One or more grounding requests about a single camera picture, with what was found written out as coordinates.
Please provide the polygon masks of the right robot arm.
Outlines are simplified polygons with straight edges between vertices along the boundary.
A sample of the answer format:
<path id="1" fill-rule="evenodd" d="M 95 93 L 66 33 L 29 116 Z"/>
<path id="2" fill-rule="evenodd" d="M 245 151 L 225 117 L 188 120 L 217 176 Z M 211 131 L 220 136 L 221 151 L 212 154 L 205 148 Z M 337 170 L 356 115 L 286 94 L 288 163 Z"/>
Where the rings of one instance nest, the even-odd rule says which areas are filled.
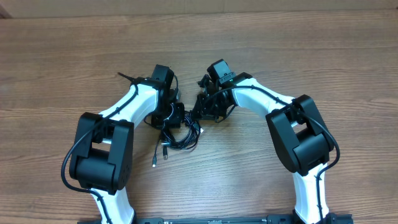
<path id="1" fill-rule="evenodd" d="M 295 216 L 300 223 L 325 223 L 329 209 L 323 177 L 334 144 L 313 99 L 276 93 L 248 73 L 236 74 L 223 59 L 208 67 L 198 86 L 196 119 L 220 123 L 236 107 L 266 119 L 277 157 L 293 175 Z"/>

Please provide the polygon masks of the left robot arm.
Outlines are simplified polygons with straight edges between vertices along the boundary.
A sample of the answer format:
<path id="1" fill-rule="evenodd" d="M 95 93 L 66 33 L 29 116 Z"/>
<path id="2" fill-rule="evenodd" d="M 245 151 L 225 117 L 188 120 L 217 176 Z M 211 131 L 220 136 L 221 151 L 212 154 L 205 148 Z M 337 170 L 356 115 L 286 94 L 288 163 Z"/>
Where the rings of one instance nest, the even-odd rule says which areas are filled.
<path id="1" fill-rule="evenodd" d="M 98 114 L 83 113 L 74 144 L 62 164 L 62 181 L 93 196 L 100 223 L 134 223 L 126 185 L 132 170 L 134 130 L 146 116 L 156 129 L 179 128 L 184 106 L 178 102 L 174 72 L 156 65 L 151 77 L 128 77 L 129 91 Z"/>

